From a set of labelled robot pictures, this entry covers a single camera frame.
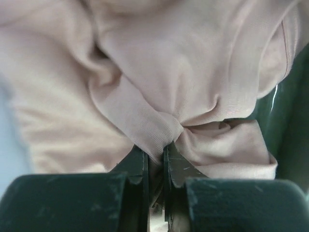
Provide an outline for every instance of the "wrinkled cloth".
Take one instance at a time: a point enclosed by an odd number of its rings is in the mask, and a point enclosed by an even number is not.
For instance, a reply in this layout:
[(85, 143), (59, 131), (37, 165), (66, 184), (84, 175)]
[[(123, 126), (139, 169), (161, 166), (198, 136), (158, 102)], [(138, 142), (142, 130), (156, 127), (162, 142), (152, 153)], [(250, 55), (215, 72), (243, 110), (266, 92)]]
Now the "wrinkled cloth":
[(275, 176), (251, 114), (308, 40), (308, 1), (1, 0), (0, 72), (38, 173), (164, 146), (212, 178)]

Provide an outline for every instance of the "knit fabric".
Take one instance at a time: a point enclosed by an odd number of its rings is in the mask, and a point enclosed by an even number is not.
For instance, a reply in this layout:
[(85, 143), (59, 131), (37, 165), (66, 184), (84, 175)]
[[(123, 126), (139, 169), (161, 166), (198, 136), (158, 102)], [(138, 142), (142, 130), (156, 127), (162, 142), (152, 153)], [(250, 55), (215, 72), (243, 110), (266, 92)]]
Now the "knit fabric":
[(308, 42), (299, 0), (1, 0), (0, 72), (38, 173), (175, 141), (209, 177), (274, 178), (258, 98)]

